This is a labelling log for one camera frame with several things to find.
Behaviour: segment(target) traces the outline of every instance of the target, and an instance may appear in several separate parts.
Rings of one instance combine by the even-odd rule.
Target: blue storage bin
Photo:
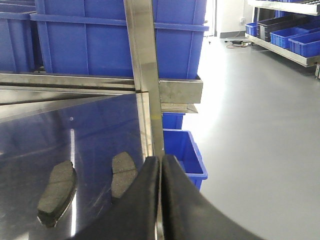
[[[288,49],[290,48],[289,39],[308,33],[309,32],[307,30],[298,27],[290,27],[279,31],[274,31],[270,33],[271,43],[281,48]]]
[[[48,73],[132,77],[126,21],[31,14]],[[207,26],[155,23],[160,78],[195,79]]]
[[[299,29],[308,31],[309,33],[314,33],[320,31],[320,21],[312,21],[303,25],[296,26]]]
[[[156,23],[202,25],[207,0],[153,0]],[[36,0],[36,12],[44,15],[126,20],[123,0]]]
[[[275,10],[274,11],[274,17],[275,18],[281,18],[281,17],[285,17],[288,15],[293,14],[292,12],[287,12],[287,11],[279,11],[279,10]]]
[[[34,1],[16,1],[16,0],[0,0],[0,4],[14,4],[14,5],[25,5],[25,6],[34,6]]]
[[[164,129],[181,129],[185,113],[164,112],[162,122]]]
[[[301,1],[302,0],[279,0],[279,2],[282,2],[282,3],[296,3]]]
[[[40,49],[33,48],[37,25],[31,23],[30,13],[34,12],[34,6],[0,3],[0,71],[31,72],[40,64],[41,58],[34,56]]]
[[[320,55],[320,32],[289,39],[290,50],[306,58]]]
[[[245,25],[245,31],[247,34],[256,37],[257,36],[257,23],[252,22]]]
[[[186,175],[200,189],[208,173],[191,132],[165,129],[163,134],[165,153],[176,156]]]

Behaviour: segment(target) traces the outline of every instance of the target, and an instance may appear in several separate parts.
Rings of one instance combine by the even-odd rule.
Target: power outlet
[[[245,17],[241,17],[240,18],[240,23],[241,24],[245,24],[246,23],[246,18]]]

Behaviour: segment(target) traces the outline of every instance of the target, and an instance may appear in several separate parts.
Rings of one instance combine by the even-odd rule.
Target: black storage tray
[[[292,28],[300,24],[305,24],[308,21],[308,16],[301,14],[292,14],[288,16],[262,20],[257,23],[257,37],[266,42],[270,42],[270,33],[282,29]]]

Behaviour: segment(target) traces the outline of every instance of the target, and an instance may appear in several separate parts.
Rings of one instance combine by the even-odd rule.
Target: gray epoxy floor
[[[320,240],[320,82],[259,46],[203,43],[199,114],[183,129],[209,178],[201,192],[267,240]]]

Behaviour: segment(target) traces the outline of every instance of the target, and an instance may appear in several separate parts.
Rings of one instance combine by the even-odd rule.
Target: metal shelf
[[[317,16],[320,15],[320,4],[313,3],[314,0],[301,2],[278,2],[263,0],[248,0],[250,6],[262,9],[281,10],[297,14],[307,14]]]
[[[313,56],[313,57],[304,57],[304,56],[300,56],[298,54],[295,54],[292,51],[289,51],[289,50],[284,49],[282,47],[271,44],[270,42],[266,42],[264,40],[261,40],[255,36],[245,34],[245,37],[250,42],[253,42],[261,47],[264,47],[264,48],[266,48],[276,54],[279,54],[287,59],[290,59],[290,60],[292,60],[292,61],[294,61],[304,67],[311,67],[311,66],[317,65],[317,63],[320,63],[320,55]]]

